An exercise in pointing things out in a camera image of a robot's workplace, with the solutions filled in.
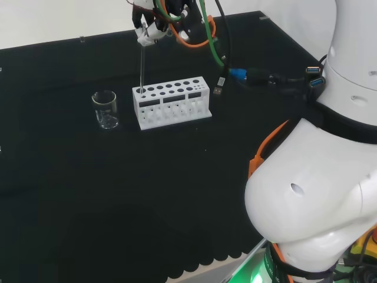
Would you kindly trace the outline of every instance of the green light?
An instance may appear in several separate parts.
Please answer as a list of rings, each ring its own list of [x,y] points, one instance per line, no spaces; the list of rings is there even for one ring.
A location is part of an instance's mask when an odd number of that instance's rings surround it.
[[[260,274],[257,274],[251,281],[250,283],[263,283],[262,276]]]

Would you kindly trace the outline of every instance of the white wall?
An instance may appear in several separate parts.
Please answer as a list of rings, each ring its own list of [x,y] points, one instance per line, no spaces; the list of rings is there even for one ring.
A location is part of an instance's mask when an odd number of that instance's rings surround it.
[[[226,14],[261,10],[316,58],[327,53],[334,0],[220,1]],[[206,7],[220,15],[214,0]],[[0,0],[0,49],[132,29],[131,11],[126,0]]]
[[[328,53],[335,0],[264,0],[261,11],[317,59]]]

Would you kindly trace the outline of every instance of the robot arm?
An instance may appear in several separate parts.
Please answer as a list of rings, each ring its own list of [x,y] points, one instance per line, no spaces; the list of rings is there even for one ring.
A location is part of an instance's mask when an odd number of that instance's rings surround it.
[[[142,46],[155,44],[162,39],[169,30],[169,25],[177,32],[184,41],[206,40],[206,33],[203,25],[203,16],[196,1],[189,0],[166,0],[164,4],[168,15],[179,15],[178,21],[171,20],[157,8],[156,0],[135,0],[133,3],[133,23],[138,42]],[[141,22],[144,16],[147,22],[146,30],[143,30]]]
[[[334,119],[347,122],[347,131],[368,129],[371,142],[347,139],[352,133],[339,137],[302,119],[263,164],[255,160],[260,167],[251,170],[246,186],[254,227],[301,271],[332,271],[348,247],[377,224],[376,3],[336,0],[326,88],[317,100],[338,113]],[[265,264],[260,274],[263,283],[271,283]]]

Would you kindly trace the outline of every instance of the black cloth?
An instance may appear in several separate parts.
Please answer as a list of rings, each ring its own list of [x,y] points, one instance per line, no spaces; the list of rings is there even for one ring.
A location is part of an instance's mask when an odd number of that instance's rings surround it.
[[[233,66],[299,77],[318,64],[263,16],[229,16]],[[145,84],[219,79],[209,47],[165,38],[145,53]],[[296,100],[227,80],[211,119],[141,132],[134,31],[2,50],[0,67],[3,282],[164,282],[261,240],[244,205],[249,160]],[[117,94],[110,133],[92,109],[98,90]]]

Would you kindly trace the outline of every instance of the test tube rack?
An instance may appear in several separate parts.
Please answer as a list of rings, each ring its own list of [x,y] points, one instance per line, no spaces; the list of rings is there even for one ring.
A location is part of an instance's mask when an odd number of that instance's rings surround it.
[[[133,98],[141,130],[211,117],[210,89],[203,77],[134,87]]]

